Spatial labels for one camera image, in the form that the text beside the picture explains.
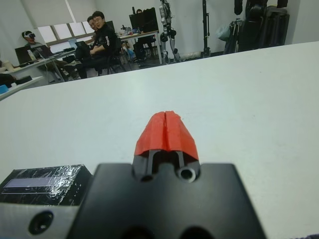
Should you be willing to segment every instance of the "black jacket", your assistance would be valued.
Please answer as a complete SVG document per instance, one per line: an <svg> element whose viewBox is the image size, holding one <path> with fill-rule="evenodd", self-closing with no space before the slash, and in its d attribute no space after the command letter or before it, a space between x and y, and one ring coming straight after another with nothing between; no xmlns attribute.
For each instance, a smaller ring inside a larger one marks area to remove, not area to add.
<svg viewBox="0 0 319 239"><path fill-rule="evenodd" d="M116 41L118 37L115 31L105 23L101 29L96 32L95 41L92 47L103 45L107 52L116 50Z"/></svg>

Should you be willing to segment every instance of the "black mount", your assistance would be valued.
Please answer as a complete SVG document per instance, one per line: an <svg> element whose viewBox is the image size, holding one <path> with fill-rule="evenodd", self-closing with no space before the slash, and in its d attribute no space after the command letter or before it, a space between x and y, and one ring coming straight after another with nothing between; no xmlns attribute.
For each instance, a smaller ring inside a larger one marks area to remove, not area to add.
<svg viewBox="0 0 319 239"><path fill-rule="evenodd" d="M204 57L210 56L210 48L207 44L209 33L209 13L207 13L206 0L203 0L203 23L204 23Z"/></svg>

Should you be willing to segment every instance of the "black bag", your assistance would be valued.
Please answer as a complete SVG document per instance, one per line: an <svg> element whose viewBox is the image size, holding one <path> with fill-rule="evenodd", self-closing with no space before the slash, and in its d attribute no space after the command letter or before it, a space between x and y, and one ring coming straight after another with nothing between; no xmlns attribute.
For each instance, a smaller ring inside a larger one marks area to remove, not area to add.
<svg viewBox="0 0 319 239"><path fill-rule="evenodd" d="M0 86L6 85L8 88L15 82L15 78L9 74L0 74Z"/></svg>

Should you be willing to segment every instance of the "black box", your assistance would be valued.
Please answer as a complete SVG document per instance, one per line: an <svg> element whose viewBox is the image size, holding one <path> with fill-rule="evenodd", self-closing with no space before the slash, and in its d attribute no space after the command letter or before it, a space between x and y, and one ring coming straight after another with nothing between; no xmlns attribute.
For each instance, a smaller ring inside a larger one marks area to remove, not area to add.
<svg viewBox="0 0 319 239"><path fill-rule="evenodd" d="M79 205L91 178L84 165L14 170L0 185L0 202Z"/></svg>

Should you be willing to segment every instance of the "window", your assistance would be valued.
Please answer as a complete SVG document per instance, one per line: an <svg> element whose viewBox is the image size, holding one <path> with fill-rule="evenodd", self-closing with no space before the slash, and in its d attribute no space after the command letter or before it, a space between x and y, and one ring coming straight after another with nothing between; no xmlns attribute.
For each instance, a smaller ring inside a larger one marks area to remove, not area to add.
<svg viewBox="0 0 319 239"><path fill-rule="evenodd" d="M79 38L76 41L79 42L79 41L88 41L88 40L92 40L92 37L91 36L87 36L87 37Z"/></svg>
<svg viewBox="0 0 319 239"><path fill-rule="evenodd" d="M54 25L54 29L56 30L56 34L60 39L72 37L67 24Z"/></svg>
<svg viewBox="0 0 319 239"><path fill-rule="evenodd" d="M38 29L45 43L57 40L50 26L42 26L38 27Z"/></svg>
<svg viewBox="0 0 319 239"><path fill-rule="evenodd" d="M71 27L73 34L75 36L80 36L80 35L86 34L84 27L83 27L82 23L80 23L80 22L70 23L70 27Z"/></svg>
<svg viewBox="0 0 319 239"><path fill-rule="evenodd" d="M90 27L90 24L87 21L82 22L86 33L93 33L94 30Z"/></svg>
<svg viewBox="0 0 319 239"><path fill-rule="evenodd" d="M48 46L64 43L73 38L86 41L94 35L87 22L42 26L38 29Z"/></svg>

